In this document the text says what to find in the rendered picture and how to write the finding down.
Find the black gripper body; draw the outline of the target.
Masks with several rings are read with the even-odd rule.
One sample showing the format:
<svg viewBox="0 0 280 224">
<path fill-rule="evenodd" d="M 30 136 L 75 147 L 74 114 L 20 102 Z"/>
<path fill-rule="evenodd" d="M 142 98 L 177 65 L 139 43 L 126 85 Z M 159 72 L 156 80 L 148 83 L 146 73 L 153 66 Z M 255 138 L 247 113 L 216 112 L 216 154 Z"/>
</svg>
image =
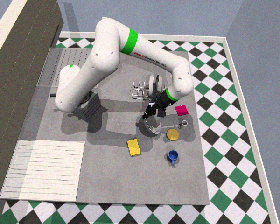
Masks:
<svg viewBox="0 0 280 224">
<path fill-rule="evenodd" d="M 154 108 L 157 107 L 157 106 L 162 108 L 162 109 L 165 109 L 166 107 L 168 107 L 168 105 L 163 103 L 163 101 L 162 101 L 160 96 L 157 98 L 157 100 L 154 103 L 155 103 L 154 104 Z"/>
</svg>

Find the grey cup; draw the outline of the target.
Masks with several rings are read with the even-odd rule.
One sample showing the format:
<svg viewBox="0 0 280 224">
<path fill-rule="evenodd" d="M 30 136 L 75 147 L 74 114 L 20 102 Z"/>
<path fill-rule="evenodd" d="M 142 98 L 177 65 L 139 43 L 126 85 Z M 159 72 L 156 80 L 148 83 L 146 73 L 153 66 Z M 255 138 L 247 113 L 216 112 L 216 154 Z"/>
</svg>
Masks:
<svg viewBox="0 0 280 224">
<path fill-rule="evenodd" d="M 185 127 L 186 127 L 187 124 L 188 124 L 187 121 L 183 120 L 182 123 L 181 123 L 181 125 L 180 125 L 180 128 L 181 128 L 181 129 L 185 129 Z"/>
</svg>

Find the pink square tile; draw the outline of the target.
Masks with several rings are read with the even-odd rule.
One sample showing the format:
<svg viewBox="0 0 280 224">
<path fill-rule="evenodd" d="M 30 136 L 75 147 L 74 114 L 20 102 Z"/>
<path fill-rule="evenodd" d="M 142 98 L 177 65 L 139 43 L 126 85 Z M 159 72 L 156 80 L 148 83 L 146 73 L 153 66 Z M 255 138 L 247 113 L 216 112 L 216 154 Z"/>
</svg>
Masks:
<svg viewBox="0 0 280 224">
<path fill-rule="evenodd" d="M 188 114 L 188 111 L 187 111 L 185 105 L 177 106 L 177 107 L 175 107 L 175 109 L 177 111 L 178 116 L 182 116 L 182 115 Z"/>
</svg>

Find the cream ribbed draining mat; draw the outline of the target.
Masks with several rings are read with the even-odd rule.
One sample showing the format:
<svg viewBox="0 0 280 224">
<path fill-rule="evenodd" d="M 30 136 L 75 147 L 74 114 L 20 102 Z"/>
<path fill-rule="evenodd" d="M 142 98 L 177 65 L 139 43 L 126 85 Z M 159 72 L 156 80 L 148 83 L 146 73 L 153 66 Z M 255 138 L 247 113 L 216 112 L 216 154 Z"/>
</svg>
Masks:
<svg viewBox="0 0 280 224">
<path fill-rule="evenodd" d="M 76 201 L 84 145 L 18 140 L 0 198 Z"/>
</svg>

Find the yellow sponge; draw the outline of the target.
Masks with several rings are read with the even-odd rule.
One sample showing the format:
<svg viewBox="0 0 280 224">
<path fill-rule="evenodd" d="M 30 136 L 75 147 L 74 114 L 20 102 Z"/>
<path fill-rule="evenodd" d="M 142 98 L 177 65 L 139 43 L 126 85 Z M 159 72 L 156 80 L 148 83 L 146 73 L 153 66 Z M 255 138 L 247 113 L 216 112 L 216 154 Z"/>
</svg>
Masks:
<svg viewBox="0 0 280 224">
<path fill-rule="evenodd" d="M 127 141 L 127 144 L 129 147 L 131 157 L 141 154 L 137 139 L 129 140 Z"/>
</svg>

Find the yellow flat disc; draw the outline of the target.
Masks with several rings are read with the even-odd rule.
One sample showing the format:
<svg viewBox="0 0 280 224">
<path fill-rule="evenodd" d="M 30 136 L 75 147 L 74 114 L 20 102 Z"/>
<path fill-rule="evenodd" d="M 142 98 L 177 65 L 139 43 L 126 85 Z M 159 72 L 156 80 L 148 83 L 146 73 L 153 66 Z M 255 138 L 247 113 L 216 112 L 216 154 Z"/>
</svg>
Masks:
<svg viewBox="0 0 280 224">
<path fill-rule="evenodd" d="M 170 129 L 167 132 L 167 138 L 171 141 L 175 141 L 179 138 L 179 133 L 175 129 Z"/>
</svg>

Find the blue ceramic mug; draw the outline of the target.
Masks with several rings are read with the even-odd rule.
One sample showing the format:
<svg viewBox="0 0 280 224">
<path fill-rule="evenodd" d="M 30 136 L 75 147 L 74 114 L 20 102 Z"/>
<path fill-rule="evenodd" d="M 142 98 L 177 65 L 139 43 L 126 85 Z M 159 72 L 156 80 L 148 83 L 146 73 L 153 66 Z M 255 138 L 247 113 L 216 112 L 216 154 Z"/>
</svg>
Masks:
<svg viewBox="0 0 280 224">
<path fill-rule="evenodd" d="M 175 150 L 171 150 L 169 151 L 168 155 L 167 155 L 167 160 L 169 162 L 171 162 L 172 165 L 174 165 L 175 160 L 177 160 L 179 154 L 177 151 Z"/>
</svg>

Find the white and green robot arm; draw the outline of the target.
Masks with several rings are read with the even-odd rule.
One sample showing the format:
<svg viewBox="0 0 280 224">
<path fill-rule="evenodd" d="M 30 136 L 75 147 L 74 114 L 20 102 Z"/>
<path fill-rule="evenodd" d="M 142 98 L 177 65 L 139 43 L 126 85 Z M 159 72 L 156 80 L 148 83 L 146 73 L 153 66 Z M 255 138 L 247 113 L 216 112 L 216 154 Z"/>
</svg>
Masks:
<svg viewBox="0 0 280 224">
<path fill-rule="evenodd" d="M 155 64 L 172 74 L 172 84 L 161 93 L 166 105 L 173 105 L 194 89 L 187 59 L 153 44 L 120 22 L 105 18 L 95 28 L 95 41 L 82 68 L 67 65 L 60 71 L 55 97 L 57 108 L 65 113 L 75 111 L 91 97 L 91 90 L 117 70 L 120 52 Z"/>
</svg>

